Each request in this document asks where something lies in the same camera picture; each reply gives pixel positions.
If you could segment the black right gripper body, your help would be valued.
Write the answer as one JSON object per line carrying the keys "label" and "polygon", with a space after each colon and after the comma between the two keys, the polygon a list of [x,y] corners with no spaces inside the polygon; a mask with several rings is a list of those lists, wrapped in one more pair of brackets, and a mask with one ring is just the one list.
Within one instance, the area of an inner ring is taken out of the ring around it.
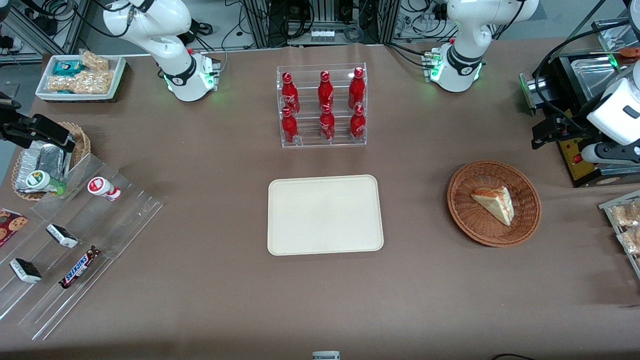
{"label": "black right gripper body", "polygon": [[36,120],[19,112],[1,112],[0,139],[20,147],[30,147],[33,141],[39,141],[34,131]]}

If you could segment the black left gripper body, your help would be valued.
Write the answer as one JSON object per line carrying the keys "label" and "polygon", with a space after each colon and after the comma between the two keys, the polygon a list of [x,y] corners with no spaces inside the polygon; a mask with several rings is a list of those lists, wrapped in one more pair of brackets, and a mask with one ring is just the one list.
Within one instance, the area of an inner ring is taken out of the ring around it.
{"label": "black left gripper body", "polygon": [[561,142],[580,138],[592,143],[600,142],[601,131],[587,119],[587,115],[593,109],[593,107],[581,107],[576,114],[572,114],[570,109],[564,112],[557,110],[556,118],[559,133],[555,137],[555,141]]}

